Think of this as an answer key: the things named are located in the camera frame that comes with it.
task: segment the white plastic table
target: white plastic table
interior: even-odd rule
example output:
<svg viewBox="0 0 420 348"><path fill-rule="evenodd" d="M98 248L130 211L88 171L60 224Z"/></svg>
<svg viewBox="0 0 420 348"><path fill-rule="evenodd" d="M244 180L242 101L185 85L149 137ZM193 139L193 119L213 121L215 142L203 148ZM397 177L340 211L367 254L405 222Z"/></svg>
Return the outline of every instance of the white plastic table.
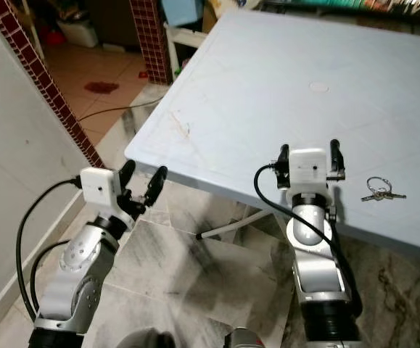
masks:
<svg viewBox="0 0 420 348"><path fill-rule="evenodd" d="M329 148L339 232L420 256L420 37L236 11L225 14L125 155L142 170L265 209L253 175L282 144ZM362 202L382 176L407 199ZM285 203L276 177L266 196Z"/></svg>

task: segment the wall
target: wall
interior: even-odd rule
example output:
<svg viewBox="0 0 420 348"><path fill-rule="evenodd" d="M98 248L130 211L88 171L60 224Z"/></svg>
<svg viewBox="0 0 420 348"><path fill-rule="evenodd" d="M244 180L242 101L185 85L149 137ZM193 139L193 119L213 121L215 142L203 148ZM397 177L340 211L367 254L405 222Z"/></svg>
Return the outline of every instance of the wall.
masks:
<svg viewBox="0 0 420 348"><path fill-rule="evenodd" d="M129 0L145 67L152 83L172 82L166 34L157 0Z"/></svg>
<svg viewBox="0 0 420 348"><path fill-rule="evenodd" d="M28 206L46 187L87 165L0 34L0 293L15 274L16 231ZM60 188L34 212L23 259L75 194Z"/></svg>
<svg viewBox="0 0 420 348"><path fill-rule="evenodd" d="M44 62L37 55L19 24L17 16L9 5L9 0L0 0L0 32L89 163L95 167L103 167L102 159L96 153L94 145L87 138L81 124L76 120Z"/></svg>

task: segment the white wall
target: white wall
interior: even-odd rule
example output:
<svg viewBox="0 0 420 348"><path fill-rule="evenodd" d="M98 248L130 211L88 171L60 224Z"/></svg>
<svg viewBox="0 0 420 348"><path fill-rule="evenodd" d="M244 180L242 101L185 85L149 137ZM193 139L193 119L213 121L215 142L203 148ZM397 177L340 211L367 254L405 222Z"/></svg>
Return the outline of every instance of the white wall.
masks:
<svg viewBox="0 0 420 348"><path fill-rule="evenodd" d="M15 274L16 231L28 206L87 165L0 34L0 291ZM34 212L23 236L23 259L75 193L60 188Z"/></svg>

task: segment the white container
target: white container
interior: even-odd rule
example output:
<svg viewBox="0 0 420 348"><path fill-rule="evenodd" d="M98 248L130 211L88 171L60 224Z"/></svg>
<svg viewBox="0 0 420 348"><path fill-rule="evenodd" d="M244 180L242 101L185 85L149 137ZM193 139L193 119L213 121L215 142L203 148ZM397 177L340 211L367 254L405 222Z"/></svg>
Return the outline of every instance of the white container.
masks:
<svg viewBox="0 0 420 348"><path fill-rule="evenodd" d="M94 27L88 20L76 23L57 21L59 28L65 35L67 42L84 47L94 47L99 43Z"/></svg>
<svg viewBox="0 0 420 348"><path fill-rule="evenodd" d="M203 16L203 0L161 0L168 24L175 27L198 21Z"/></svg>

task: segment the key ring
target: key ring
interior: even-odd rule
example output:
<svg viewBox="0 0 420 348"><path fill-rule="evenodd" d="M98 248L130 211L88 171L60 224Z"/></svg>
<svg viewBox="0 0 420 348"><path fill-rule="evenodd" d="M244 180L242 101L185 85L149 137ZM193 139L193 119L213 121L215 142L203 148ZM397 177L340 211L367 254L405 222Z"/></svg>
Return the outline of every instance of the key ring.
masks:
<svg viewBox="0 0 420 348"><path fill-rule="evenodd" d="M388 188L385 187L379 187L378 189L375 189L374 187L371 186L371 184L369 183L369 181L376 179L376 180L380 180L382 182L384 182ZM380 176L371 176L367 181L366 181L366 185L368 186L369 191L372 192L373 195L381 195L381 194L386 194L389 192L392 192L392 184L390 183L390 181L388 181L387 179L381 178Z"/></svg>

